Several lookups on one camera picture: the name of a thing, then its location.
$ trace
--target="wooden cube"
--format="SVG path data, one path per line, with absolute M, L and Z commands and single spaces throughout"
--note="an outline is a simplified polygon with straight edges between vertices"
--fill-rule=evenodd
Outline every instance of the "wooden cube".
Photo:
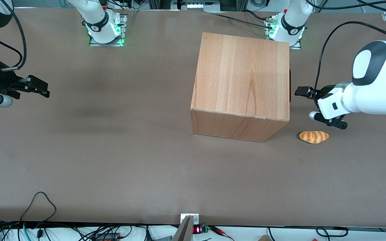
M 264 142 L 290 119 L 288 43 L 204 32 L 193 133 Z

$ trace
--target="croissant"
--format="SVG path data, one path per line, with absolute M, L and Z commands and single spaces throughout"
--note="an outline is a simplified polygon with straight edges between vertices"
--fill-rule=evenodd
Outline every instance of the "croissant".
M 300 139 L 311 144 L 318 144 L 328 139 L 328 134 L 324 131 L 304 131 L 299 135 Z

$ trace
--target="brown table surface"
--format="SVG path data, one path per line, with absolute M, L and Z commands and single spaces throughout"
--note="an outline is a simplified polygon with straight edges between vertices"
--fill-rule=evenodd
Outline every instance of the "brown table surface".
M 386 227 L 386 116 L 349 114 L 348 129 L 328 128 L 308 118 L 313 101 L 292 96 L 290 123 L 265 143 L 192 134 L 202 32 L 263 38 L 262 29 L 201 11 L 140 11 L 124 47 L 98 48 L 75 9 L 16 12 L 28 47 L 17 74 L 47 81 L 51 97 L 23 93 L 0 108 L 0 220 L 18 220 L 44 191 L 53 221 L 175 224 L 195 212 L 216 225 Z M 380 15 L 311 15 L 302 50 L 291 51 L 292 94 L 314 84 L 325 38 L 347 20 L 386 29 Z M 350 81 L 355 54 L 378 39 L 364 26 L 338 30 L 319 87 Z M 21 49 L 14 21 L 0 40 Z M 17 56 L 0 46 L 0 60 Z M 330 138 L 307 144 L 296 138 L 305 130 Z M 51 212 L 41 196 L 25 219 Z

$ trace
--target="red wire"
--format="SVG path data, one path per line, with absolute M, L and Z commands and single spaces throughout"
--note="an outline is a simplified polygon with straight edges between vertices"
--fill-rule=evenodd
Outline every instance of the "red wire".
M 227 235 L 227 233 L 225 233 L 223 230 L 218 229 L 217 232 L 219 232 L 221 235 L 223 235 L 223 237 L 230 238 L 231 240 L 235 241 L 232 237 Z
M 226 238 L 230 238 L 231 240 L 235 241 L 232 237 L 230 237 L 229 235 L 227 234 L 224 234 Z

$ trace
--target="red digital display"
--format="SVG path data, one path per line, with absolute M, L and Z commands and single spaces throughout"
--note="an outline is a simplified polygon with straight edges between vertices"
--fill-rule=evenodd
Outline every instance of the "red digital display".
M 202 233 L 202 229 L 200 225 L 193 226 L 192 234 L 199 234 L 199 233 Z

